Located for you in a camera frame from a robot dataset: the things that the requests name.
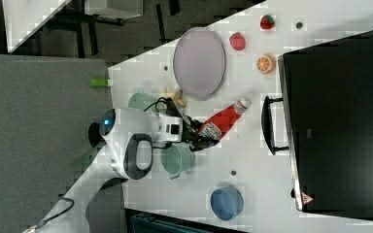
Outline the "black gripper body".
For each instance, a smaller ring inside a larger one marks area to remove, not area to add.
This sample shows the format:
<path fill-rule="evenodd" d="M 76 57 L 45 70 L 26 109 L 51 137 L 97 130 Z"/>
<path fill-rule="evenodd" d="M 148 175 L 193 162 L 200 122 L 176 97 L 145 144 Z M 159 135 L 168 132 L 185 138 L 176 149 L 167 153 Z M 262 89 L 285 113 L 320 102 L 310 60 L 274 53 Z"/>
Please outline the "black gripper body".
<path fill-rule="evenodd" d="M 192 123 L 188 116 L 182 111 L 182 109 L 173 101 L 166 100 L 166 112 L 165 114 L 170 117 L 179 117 L 182 120 L 182 141 L 189 144 L 191 150 L 203 150 L 204 144 L 201 140 L 198 132 L 192 126 Z"/>

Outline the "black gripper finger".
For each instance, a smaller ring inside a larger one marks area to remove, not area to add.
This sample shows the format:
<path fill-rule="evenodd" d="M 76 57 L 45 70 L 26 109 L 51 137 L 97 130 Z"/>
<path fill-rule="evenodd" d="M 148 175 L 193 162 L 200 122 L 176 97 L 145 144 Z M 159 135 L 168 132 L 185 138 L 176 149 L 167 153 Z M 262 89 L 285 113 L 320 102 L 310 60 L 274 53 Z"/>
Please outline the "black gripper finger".
<path fill-rule="evenodd" d="M 200 129 L 201 126 L 203 125 L 203 122 L 197 120 L 197 119 L 190 119 L 191 126 L 195 129 Z"/>
<path fill-rule="evenodd" d="M 193 141 L 189 149 L 191 151 L 201 151 L 216 146 L 220 141 L 211 138 L 199 138 L 197 141 Z"/>

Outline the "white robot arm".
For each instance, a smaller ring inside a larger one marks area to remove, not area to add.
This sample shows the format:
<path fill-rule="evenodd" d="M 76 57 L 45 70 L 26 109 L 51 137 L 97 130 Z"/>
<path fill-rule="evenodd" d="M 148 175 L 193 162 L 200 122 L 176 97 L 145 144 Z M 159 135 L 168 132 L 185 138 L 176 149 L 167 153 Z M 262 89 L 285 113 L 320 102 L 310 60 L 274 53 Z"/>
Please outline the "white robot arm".
<path fill-rule="evenodd" d="M 86 210 L 101 187 L 112 179 L 141 180 L 150 172 L 152 167 L 140 167 L 138 158 L 153 158 L 154 149 L 167 149 L 178 143 L 199 151 L 219 142 L 199 134 L 201 122 L 183 114 L 170 97 L 160 97 L 158 101 L 165 105 L 163 112 L 155 103 L 142 110 L 107 111 L 99 124 L 105 144 L 94 150 L 89 166 L 59 196 L 47 215 L 22 233 L 89 233 Z"/>

